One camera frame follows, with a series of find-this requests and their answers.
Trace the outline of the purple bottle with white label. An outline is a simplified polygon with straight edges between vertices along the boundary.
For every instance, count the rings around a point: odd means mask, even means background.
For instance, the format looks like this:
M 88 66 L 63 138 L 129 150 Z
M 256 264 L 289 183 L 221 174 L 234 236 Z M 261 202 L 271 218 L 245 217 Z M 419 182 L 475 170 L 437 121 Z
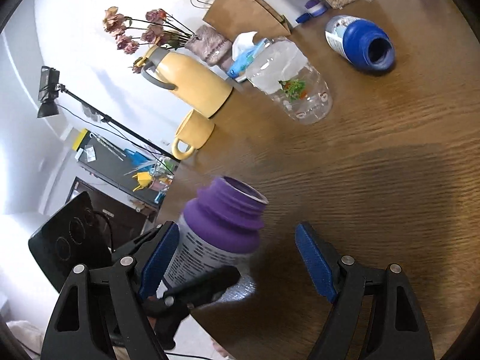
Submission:
M 176 221 L 180 242 L 159 293 L 216 268 L 234 266 L 240 280 L 220 300 L 235 302 L 252 295 L 256 283 L 251 277 L 250 261 L 260 246 L 262 215 L 268 204 L 267 197 L 249 184 L 226 175 L 199 189 Z

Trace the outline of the dark cluttered side cabinet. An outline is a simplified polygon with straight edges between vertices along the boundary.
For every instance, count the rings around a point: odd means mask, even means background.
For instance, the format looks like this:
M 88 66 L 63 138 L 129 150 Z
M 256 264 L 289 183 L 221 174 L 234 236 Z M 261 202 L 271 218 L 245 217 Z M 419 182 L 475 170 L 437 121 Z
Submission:
M 72 149 L 76 162 L 95 182 L 77 176 L 68 198 L 86 192 L 91 200 L 103 240 L 117 249 L 141 235 L 154 222 L 173 176 L 165 166 L 160 175 L 151 175 L 156 162 L 142 153 L 122 149 L 103 136 L 82 130 Z

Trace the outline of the black light stand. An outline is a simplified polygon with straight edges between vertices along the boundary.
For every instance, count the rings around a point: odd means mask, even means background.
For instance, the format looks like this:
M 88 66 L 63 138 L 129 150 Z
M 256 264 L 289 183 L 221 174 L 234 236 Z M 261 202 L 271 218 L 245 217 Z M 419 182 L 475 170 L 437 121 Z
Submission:
M 70 96 L 70 98 L 73 98 L 79 102 L 80 105 L 82 105 L 82 107 L 85 109 L 85 117 L 78 116 L 65 106 L 59 105 L 57 98 L 60 94 L 66 94 L 67 96 Z M 65 85 L 59 82 L 59 71 L 52 67 L 41 66 L 38 102 L 38 119 L 58 116 L 59 109 L 62 108 L 71 116 L 74 116 L 80 121 L 85 122 L 87 125 L 96 126 L 98 129 L 111 133 L 112 135 L 127 141 L 131 145 L 145 150 L 145 152 L 151 154 L 154 158 L 160 159 L 160 157 L 163 156 L 165 158 L 170 158 L 172 161 L 179 162 L 179 160 L 167 150 L 160 148 L 153 142 L 147 140 L 145 137 L 135 133 L 130 128 L 112 119 L 111 116 L 101 112 L 99 109 L 90 105 L 88 102 L 68 90 Z

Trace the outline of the yellow ceramic mug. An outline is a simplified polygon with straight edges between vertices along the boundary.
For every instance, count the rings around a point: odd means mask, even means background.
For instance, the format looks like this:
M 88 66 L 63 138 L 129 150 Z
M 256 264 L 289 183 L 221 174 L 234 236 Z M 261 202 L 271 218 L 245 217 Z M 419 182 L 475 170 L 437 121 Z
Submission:
M 212 135 L 215 124 L 201 113 L 192 110 L 178 126 L 172 142 L 172 154 L 180 161 L 201 149 Z

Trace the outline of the yellow thermos jug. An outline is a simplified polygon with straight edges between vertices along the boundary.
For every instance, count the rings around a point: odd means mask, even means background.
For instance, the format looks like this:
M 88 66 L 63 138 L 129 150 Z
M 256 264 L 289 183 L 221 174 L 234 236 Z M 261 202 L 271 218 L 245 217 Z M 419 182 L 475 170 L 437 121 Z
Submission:
M 215 72 L 188 55 L 152 46 L 135 63 L 151 84 L 165 89 L 211 118 L 232 94 L 233 87 Z

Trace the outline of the dried pink flowers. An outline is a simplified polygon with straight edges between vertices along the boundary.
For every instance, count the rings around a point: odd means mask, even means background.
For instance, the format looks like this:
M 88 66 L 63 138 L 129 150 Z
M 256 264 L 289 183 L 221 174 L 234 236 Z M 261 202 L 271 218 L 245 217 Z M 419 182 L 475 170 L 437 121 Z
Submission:
M 178 50 L 198 40 L 193 30 L 162 8 L 149 10 L 144 19 L 123 15 L 118 7 L 105 10 L 103 29 L 115 38 L 116 49 L 134 55 L 142 46 Z

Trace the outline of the pink textured flower vase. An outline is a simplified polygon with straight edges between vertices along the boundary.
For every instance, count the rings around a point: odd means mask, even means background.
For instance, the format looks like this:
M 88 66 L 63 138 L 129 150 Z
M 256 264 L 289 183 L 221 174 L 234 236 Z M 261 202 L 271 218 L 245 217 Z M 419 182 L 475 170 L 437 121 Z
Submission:
M 185 48 L 210 67 L 218 66 L 225 71 L 233 63 L 232 42 L 207 24 L 195 31 Z

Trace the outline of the blue tissue box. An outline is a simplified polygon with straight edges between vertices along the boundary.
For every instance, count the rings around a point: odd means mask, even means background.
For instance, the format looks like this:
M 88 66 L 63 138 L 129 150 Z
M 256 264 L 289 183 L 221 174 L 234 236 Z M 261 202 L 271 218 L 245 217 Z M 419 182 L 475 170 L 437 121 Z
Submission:
M 235 38 L 232 45 L 233 63 L 227 70 L 229 78 L 237 80 L 241 77 L 255 58 L 272 44 L 272 41 L 265 37 L 254 43 L 256 34 L 256 31 L 240 33 Z

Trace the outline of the brown paper bag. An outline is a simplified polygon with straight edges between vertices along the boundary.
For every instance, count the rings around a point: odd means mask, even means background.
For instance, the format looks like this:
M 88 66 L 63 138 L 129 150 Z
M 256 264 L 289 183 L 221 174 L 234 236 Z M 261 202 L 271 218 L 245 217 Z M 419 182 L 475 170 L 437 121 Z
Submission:
M 287 18 L 264 0 L 190 0 L 190 4 L 205 10 L 202 20 L 230 41 L 252 31 L 261 38 L 291 35 Z

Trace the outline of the blue bottle cap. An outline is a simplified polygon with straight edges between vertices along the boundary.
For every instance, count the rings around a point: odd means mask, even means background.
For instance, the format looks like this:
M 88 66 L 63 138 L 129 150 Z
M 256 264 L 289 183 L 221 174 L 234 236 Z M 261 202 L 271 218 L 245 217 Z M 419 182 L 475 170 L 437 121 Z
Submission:
M 295 22 L 297 24 L 303 24 L 303 23 L 306 23 L 307 21 L 309 21 L 311 18 L 312 18 L 312 16 L 308 12 L 305 12 L 301 16 L 297 17 L 295 19 Z

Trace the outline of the blue bottle with white label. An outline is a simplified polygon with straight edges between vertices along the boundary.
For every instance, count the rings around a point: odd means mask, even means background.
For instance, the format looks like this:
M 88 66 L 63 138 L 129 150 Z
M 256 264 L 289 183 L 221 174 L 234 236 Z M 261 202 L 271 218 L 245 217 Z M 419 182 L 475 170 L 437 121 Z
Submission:
M 385 72 L 394 65 L 391 39 L 370 20 L 335 16 L 326 24 L 325 39 L 332 50 L 360 70 Z

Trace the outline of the small purple white jar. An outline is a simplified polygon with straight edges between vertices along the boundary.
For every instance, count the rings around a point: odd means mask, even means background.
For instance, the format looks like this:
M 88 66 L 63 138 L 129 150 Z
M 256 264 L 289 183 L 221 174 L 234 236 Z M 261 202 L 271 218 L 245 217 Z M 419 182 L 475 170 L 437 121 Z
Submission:
M 325 0 L 308 0 L 304 7 L 310 16 L 318 17 L 326 13 L 329 9 L 329 4 Z

